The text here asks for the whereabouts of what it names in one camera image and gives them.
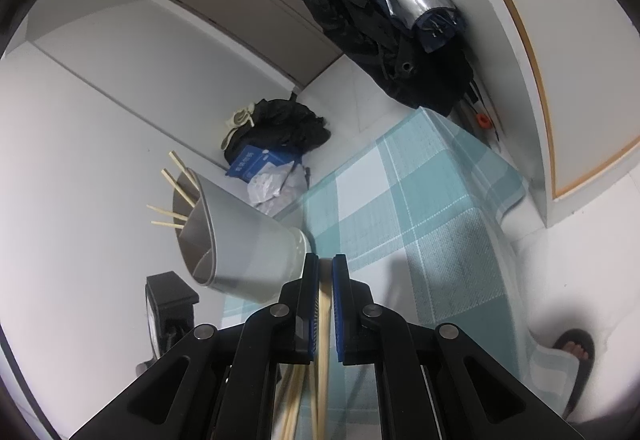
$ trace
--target door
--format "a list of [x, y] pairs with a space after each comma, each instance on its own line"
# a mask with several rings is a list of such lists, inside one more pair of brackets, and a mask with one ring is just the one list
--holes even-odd
[[340, 50], [302, 0], [172, 0], [213, 23], [304, 87]]

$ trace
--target white bag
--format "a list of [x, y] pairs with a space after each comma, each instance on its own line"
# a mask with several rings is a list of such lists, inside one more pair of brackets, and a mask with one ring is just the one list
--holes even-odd
[[247, 186], [250, 204], [267, 216], [279, 213], [307, 189], [305, 168], [294, 162], [266, 164]]

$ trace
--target black clothing pile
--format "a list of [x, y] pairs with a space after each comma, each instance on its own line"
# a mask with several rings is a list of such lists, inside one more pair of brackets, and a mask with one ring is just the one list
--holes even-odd
[[473, 71], [459, 36], [427, 53], [375, 0], [303, 1], [324, 34], [393, 99], [446, 116], [470, 88]]
[[254, 126], [249, 122], [242, 125], [226, 146], [225, 159], [229, 165], [244, 146], [302, 155], [322, 146], [331, 136], [324, 127], [324, 118], [292, 99], [261, 100], [255, 105], [252, 121]]

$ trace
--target stack of chopsticks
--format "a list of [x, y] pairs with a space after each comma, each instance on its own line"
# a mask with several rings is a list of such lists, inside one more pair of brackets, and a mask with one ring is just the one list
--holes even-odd
[[[171, 160], [173, 160], [175, 162], [175, 165], [178, 166], [178, 169], [180, 169], [180, 171], [182, 173], [184, 173], [184, 175], [189, 179], [189, 182], [191, 182], [193, 184], [193, 186], [200, 191], [200, 188], [198, 187], [198, 183], [196, 182], [196, 179], [193, 177], [193, 175], [188, 171], [188, 169], [186, 168], [186, 166], [184, 165], [184, 162], [182, 160], [180, 160], [180, 157], [178, 157], [178, 155], [175, 153], [175, 151], [171, 151], [169, 153], [169, 157], [171, 157]], [[171, 176], [171, 173], [169, 173], [167, 171], [167, 169], [162, 169], [161, 171], [162, 176], [169, 182], [169, 184], [171, 184], [171, 186], [178, 191], [178, 193], [180, 193], [180, 196], [182, 196], [182, 198], [184, 198], [184, 200], [191, 206], [191, 207], [195, 207], [196, 206], [196, 202], [193, 201], [193, 199], [185, 192], [185, 190], [180, 187], [180, 184], [178, 184], [177, 181], [175, 181], [174, 177]], [[161, 209], [160, 207], [155, 207], [153, 205], [147, 205], [147, 207], [149, 209], [154, 210], [156, 213], [160, 213], [160, 214], [164, 214], [164, 216], [170, 216], [172, 218], [175, 218], [176, 220], [181, 220], [186, 222], [188, 219], [188, 216], [185, 216], [184, 214], [178, 214], [178, 213], [174, 213], [173, 211], [167, 211], [166, 209]], [[173, 227], [174, 229], [182, 229], [184, 228], [183, 224], [174, 224], [173, 222], [151, 222], [154, 225], [160, 225], [163, 227]]]
[[311, 429], [313, 440], [324, 440], [326, 429], [326, 410], [329, 388], [329, 342], [331, 331], [331, 271], [321, 268], [320, 289], [318, 294], [318, 340], [316, 359], [308, 366], [303, 364], [287, 365], [276, 397], [274, 409], [278, 408], [284, 394], [284, 411], [280, 440], [293, 440], [298, 424], [300, 400], [305, 380], [308, 376]]

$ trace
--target plaid rug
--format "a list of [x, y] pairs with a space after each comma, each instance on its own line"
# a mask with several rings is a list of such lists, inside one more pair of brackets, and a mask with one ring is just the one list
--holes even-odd
[[[519, 173], [500, 156], [420, 109], [276, 219], [302, 229], [321, 258], [345, 254], [352, 279], [366, 282], [376, 302], [408, 322], [462, 328], [562, 413], [577, 359], [530, 336], [515, 257], [499, 225], [524, 194]], [[227, 297], [223, 327], [244, 322], [258, 308]], [[330, 358], [328, 438], [378, 438], [373, 367], [342, 366], [335, 346]], [[296, 432], [305, 440], [311, 438], [307, 397]]]

